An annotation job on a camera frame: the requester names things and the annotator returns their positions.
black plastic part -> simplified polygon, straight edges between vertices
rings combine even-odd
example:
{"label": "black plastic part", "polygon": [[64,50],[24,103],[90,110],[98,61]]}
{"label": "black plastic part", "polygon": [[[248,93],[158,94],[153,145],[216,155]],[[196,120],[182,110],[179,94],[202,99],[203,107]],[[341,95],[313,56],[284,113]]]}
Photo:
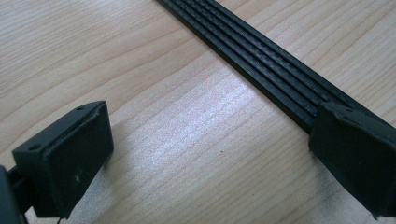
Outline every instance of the black plastic part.
{"label": "black plastic part", "polygon": [[13,151],[38,217],[68,218],[113,151],[106,102],[80,106]]}
{"label": "black plastic part", "polygon": [[308,134],[318,105],[331,102],[381,120],[213,0],[157,0]]}
{"label": "black plastic part", "polygon": [[396,130],[359,111],[322,104],[309,148],[375,218],[396,216]]}
{"label": "black plastic part", "polygon": [[33,205],[35,194],[32,184],[26,178],[21,176],[17,166],[14,166],[8,171],[8,178],[13,188],[15,201],[17,202],[20,212],[27,212],[27,210]]}
{"label": "black plastic part", "polygon": [[24,217],[16,203],[4,166],[0,165],[0,223],[23,224]]}
{"label": "black plastic part", "polygon": [[[312,133],[311,150],[375,217],[396,215],[394,140],[393,145],[386,144],[387,134],[395,133],[391,125],[216,1],[157,1],[303,130]],[[353,115],[354,120],[331,119],[323,112],[338,111],[337,105],[359,111],[359,115]]]}

light wood grain surface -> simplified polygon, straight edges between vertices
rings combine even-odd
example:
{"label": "light wood grain surface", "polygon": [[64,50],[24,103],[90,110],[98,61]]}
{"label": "light wood grain surface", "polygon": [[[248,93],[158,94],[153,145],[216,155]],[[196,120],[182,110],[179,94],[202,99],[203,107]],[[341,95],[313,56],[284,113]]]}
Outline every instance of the light wood grain surface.
{"label": "light wood grain surface", "polygon": [[[396,126],[396,1],[219,2]],[[396,222],[375,222],[308,135],[154,0],[0,1],[0,163],[96,100],[115,151],[62,223]]]}

black ribbed strip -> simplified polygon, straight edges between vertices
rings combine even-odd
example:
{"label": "black ribbed strip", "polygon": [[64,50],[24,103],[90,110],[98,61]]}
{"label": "black ribbed strip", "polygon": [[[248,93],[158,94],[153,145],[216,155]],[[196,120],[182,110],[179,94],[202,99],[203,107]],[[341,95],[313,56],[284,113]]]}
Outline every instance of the black ribbed strip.
{"label": "black ribbed strip", "polygon": [[381,120],[213,0],[158,0],[307,133],[332,102]]}

